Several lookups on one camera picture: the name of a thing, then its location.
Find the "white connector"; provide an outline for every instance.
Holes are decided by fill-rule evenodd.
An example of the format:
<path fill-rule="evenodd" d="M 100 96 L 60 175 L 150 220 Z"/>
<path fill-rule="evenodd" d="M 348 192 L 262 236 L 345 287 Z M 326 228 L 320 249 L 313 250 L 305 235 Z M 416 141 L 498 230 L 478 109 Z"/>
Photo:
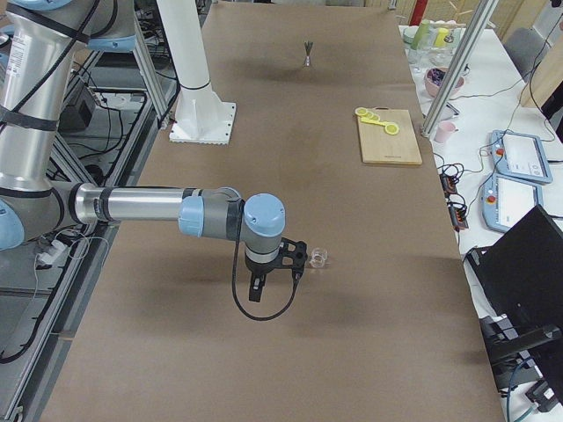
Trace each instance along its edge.
<path fill-rule="evenodd" d="M 51 266 L 62 255 L 62 253 L 66 251 L 66 249 L 66 244 L 55 239 L 47 251 L 39 254 L 37 260 L 41 265 Z"/>

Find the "pink cup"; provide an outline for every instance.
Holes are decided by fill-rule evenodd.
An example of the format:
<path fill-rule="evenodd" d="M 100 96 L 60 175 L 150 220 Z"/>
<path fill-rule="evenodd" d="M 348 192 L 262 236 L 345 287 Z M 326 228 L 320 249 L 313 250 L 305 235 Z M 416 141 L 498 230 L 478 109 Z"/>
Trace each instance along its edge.
<path fill-rule="evenodd" d="M 445 143 L 456 131 L 456 125 L 454 125 L 451 121 L 441 121 L 438 123 L 438 130 L 436 130 L 434 140 L 439 143 Z"/>

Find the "brown table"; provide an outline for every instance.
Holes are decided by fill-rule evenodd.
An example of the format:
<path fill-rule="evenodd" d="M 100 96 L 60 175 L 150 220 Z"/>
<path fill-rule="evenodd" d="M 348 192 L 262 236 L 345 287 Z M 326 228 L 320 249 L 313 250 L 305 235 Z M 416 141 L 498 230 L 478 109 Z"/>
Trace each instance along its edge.
<path fill-rule="evenodd" d="M 502 421 L 428 142 L 422 166 L 362 164 L 357 106 L 421 122 L 393 13 L 218 4 L 204 39 L 238 104 L 230 145 L 163 134 L 141 184 L 275 193 L 285 236 L 330 264 L 255 323 L 230 297 L 232 243 L 124 222 L 42 420 Z M 245 296 L 242 259 L 240 279 Z M 246 306 L 289 292 L 278 272 Z"/>

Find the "pink bowl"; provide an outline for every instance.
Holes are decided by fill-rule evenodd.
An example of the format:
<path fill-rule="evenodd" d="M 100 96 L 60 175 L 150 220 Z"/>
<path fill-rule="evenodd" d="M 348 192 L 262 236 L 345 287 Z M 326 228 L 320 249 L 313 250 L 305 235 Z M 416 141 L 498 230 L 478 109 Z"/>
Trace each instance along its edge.
<path fill-rule="evenodd" d="M 430 95 L 430 97 L 435 97 L 438 94 L 438 91 L 440 90 L 440 84 L 442 83 L 442 81 L 440 81 L 440 83 L 437 84 L 431 77 L 433 69 L 439 69 L 444 72 L 448 71 L 448 68 L 432 68 L 427 70 L 426 75 L 424 76 L 424 87 L 426 88 L 426 91 L 428 95 Z M 456 87 L 450 94 L 450 98 L 456 95 L 461 87 L 464 86 L 464 84 L 465 80 L 462 76 L 460 76 L 459 80 L 457 81 Z"/>

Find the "black monitor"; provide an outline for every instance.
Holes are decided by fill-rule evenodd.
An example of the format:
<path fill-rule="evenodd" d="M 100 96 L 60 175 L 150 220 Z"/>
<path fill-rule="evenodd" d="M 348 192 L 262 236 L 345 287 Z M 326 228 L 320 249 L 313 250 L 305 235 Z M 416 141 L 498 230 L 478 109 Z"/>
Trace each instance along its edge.
<path fill-rule="evenodd" d="M 493 309 L 520 334 L 548 324 L 563 330 L 563 232 L 541 206 L 479 258 L 478 276 Z M 563 340 L 529 352 L 563 403 Z"/>

